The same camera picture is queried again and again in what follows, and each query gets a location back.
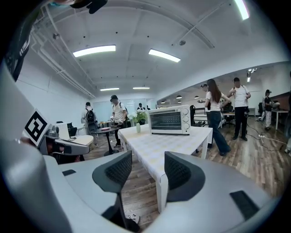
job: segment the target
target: black pants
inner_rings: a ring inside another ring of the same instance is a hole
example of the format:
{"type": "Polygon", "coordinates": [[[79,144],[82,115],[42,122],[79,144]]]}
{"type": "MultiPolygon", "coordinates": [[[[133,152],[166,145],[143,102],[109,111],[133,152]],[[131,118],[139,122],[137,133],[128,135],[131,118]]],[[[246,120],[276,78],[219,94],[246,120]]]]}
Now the black pants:
{"type": "Polygon", "coordinates": [[[241,136],[246,136],[246,123],[247,123],[247,116],[245,115],[245,112],[247,110],[247,107],[236,107],[236,130],[235,130],[235,137],[238,136],[241,128],[242,123],[242,129],[241,129],[241,136]]]}
{"type": "MultiPolygon", "coordinates": [[[[125,124],[126,124],[126,122],[123,122],[123,124],[119,125],[118,127],[121,127],[123,129],[123,128],[125,128],[125,124]]],[[[118,134],[117,133],[118,133],[118,130],[115,130],[116,144],[120,145],[120,139],[118,138],[118,134]]]]}

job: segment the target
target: table leg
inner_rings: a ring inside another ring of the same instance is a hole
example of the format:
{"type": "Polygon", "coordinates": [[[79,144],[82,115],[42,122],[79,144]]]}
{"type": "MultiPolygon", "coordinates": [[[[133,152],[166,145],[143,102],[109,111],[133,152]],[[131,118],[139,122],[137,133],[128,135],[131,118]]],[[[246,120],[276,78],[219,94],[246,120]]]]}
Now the table leg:
{"type": "Polygon", "coordinates": [[[122,137],[120,137],[120,135],[119,135],[119,138],[120,138],[121,144],[122,144],[122,146],[123,146],[123,150],[124,150],[124,152],[127,152],[127,148],[126,148],[126,143],[125,143],[125,141],[123,140],[122,137]]]}
{"type": "Polygon", "coordinates": [[[276,130],[278,129],[278,118],[279,118],[279,116],[278,116],[278,112],[276,113],[276,130]]]}
{"type": "Polygon", "coordinates": [[[160,182],[156,181],[156,195],[158,200],[158,211],[161,213],[166,207],[168,195],[168,177],[166,174],[161,176],[160,182]]]}
{"type": "Polygon", "coordinates": [[[104,153],[104,156],[112,155],[112,154],[118,153],[119,150],[113,150],[112,147],[111,147],[110,140],[109,140],[109,132],[106,132],[105,134],[106,134],[107,141],[108,141],[109,151],[105,152],[105,153],[104,153]]]}
{"type": "Polygon", "coordinates": [[[203,144],[202,144],[202,154],[201,154],[201,158],[206,159],[206,154],[207,154],[207,145],[208,145],[208,137],[205,138],[203,144]]]}

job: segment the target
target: ceiling light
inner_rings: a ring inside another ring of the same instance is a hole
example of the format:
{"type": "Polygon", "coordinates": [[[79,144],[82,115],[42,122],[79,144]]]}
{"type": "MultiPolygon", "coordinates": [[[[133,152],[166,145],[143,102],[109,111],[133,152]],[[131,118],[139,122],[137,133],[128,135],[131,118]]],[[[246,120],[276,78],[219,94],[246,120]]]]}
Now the ceiling light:
{"type": "Polygon", "coordinates": [[[242,20],[246,20],[247,18],[249,18],[249,13],[247,13],[246,5],[243,2],[243,0],[235,0],[235,2],[236,2],[238,9],[241,12],[242,20]]]}
{"type": "Polygon", "coordinates": [[[149,89],[149,87],[133,87],[133,89],[137,90],[137,89],[149,89]]]}
{"type": "Polygon", "coordinates": [[[169,55],[169,54],[166,54],[163,52],[159,52],[159,51],[153,50],[153,49],[150,50],[149,54],[155,55],[155,56],[160,56],[160,57],[166,58],[166,59],[174,61],[174,62],[179,62],[181,60],[181,59],[174,57],[172,55],[169,55]]]}
{"type": "Polygon", "coordinates": [[[95,48],[80,50],[80,51],[74,52],[73,54],[75,57],[79,57],[79,56],[84,56],[91,53],[109,52],[109,51],[115,51],[115,50],[116,50],[116,46],[99,46],[95,48]]]}
{"type": "Polygon", "coordinates": [[[113,91],[113,90],[119,90],[119,87],[116,87],[116,88],[104,88],[104,89],[100,89],[100,91],[113,91]]]}

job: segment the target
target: woman with long hair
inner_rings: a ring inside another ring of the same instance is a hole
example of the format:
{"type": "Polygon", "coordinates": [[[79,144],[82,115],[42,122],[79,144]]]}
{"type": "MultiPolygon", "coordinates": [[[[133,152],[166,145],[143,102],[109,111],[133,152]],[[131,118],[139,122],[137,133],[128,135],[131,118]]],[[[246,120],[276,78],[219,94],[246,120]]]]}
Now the woman with long hair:
{"type": "Polygon", "coordinates": [[[221,121],[221,108],[230,102],[230,99],[222,94],[218,89],[215,81],[210,79],[207,81],[208,93],[206,95],[205,107],[210,106],[210,121],[209,127],[213,129],[212,136],[218,146],[221,156],[225,156],[229,151],[231,151],[230,146],[227,144],[223,135],[219,132],[218,126],[221,121]],[[224,103],[220,106],[220,98],[224,99],[224,103]]]}

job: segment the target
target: white t-shirt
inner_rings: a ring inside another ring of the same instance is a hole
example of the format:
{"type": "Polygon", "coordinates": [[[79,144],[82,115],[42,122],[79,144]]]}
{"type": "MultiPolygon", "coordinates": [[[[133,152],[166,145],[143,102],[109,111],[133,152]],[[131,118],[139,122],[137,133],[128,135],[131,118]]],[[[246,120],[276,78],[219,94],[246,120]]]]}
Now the white t-shirt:
{"type": "Polygon", "coordinates": [[[212,94],[211,92],[209,91],[207,94],[206,94],[206,99],[208,99],[210,101],[210,111],[220,111],[220,102],[219,103],[216,103],[213,99],[212,99],[212,94]]]}
{"type": "Polygon", "coordinates": [[[247,99],[246,94],[249,93],[249,90],[246,86],[240,86],[240,88],[236,88],[236,93],[232,94],[235,96],[235,107],[246,107],[247,106],[247,99]]]}
{"type": "Polygon", "coordinates": [[[123,119],[123,111],[126,110],[123,103],[118,102],[117,105],[113,105],[114,112],[114,121],[118,122],[120,119],[123,119]]]}

